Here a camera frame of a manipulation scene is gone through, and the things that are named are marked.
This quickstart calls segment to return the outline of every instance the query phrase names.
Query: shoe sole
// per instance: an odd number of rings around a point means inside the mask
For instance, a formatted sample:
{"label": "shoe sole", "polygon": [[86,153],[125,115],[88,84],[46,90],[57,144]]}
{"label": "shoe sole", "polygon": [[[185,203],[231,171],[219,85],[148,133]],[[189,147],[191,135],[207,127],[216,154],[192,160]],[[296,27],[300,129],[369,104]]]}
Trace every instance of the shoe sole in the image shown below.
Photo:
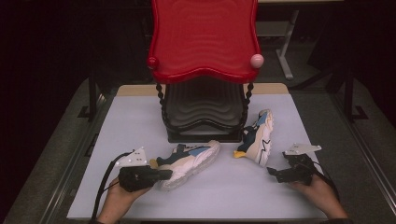
{"label": "shoe sole", "polygon": [[273,130],[274,119],[272,112],[270,110],[267,111],[267,118],[264,124],[260,125],[259,130],[256,132],[256,139],[260,139],[260,141],[255,141],[248,149],[246,156],[251,158],[260,166],[264,167],[268,161],[268,157],[271,153],[272,141],[271,141],[271,132]]}
{"label": "shoe sole", "polygon": [[210,146],[210,148],[198,154],[193,160],[173,168],[172,177],[160,182],[160,190],[175,189],[183,185],[191,175],[200,173],[212,164],[219,154],[220,143],[212,140],[206,146]]}

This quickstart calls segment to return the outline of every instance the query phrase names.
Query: wrist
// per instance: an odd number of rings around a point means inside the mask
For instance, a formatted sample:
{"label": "wrist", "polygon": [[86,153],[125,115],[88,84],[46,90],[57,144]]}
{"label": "wrist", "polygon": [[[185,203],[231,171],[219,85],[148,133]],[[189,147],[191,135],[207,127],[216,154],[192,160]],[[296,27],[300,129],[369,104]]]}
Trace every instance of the wrist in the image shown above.
{"label": "wrist", "polygon": [[325,214],[328,219],[348,218],[347,212],[341,206],[325,212]]}

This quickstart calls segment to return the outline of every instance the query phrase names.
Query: metal stand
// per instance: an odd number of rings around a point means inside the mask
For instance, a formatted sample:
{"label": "metal stand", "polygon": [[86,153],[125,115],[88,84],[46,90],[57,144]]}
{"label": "metal stand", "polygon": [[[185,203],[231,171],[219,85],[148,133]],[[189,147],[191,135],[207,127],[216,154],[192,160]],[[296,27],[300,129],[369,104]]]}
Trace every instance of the metal stand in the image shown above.
{"label": "metal stand", "polygon": [[288,62],[286,61],[286,58],[285,58],[285,54],[286,54],[286,50],[288,49],[288,46],[289,46],[291,35],[293,34],[294,25],[295,25],[295,22],[297,21],[298,13],[299,13],[299,10],[293,11],[291,18],[290,18],[287,32],[285,34],[285,43],[283,44],[281,49],[276,50],[277,58],[279,59],[280,66],[282,67],[283,73],[285,74],[285,78],[287,80],[292,80],[293,74],[290,71]]}

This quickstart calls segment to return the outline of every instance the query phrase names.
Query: dark wall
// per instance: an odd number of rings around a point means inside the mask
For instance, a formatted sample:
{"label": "dark wall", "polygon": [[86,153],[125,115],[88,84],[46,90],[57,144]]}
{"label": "dark wall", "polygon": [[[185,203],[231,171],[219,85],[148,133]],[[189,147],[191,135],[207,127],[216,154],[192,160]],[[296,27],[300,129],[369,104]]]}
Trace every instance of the dark wall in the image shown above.
{"label": "dark wall", "polygon": [[396,5],[392,1],[346,1],[325,27],[309,63],[350,68],[396,127]]}
{"label": "dark wall", "polygon": [[69,5],[2,1],[1,8],[0,222],[89,74]]}

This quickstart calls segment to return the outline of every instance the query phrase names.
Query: pink ball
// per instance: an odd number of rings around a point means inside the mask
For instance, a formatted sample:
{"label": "pink ball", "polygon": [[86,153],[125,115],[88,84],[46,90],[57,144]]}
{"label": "pink ball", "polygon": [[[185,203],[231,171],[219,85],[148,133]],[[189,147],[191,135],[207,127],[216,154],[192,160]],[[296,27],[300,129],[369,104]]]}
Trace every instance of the pink ball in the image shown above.
{"label": "pink ball", "polygon": [[264,58],[260,54],[255,54],[250,59],[250,64],[254,68],[262,67],[263,63],[264,63]]}

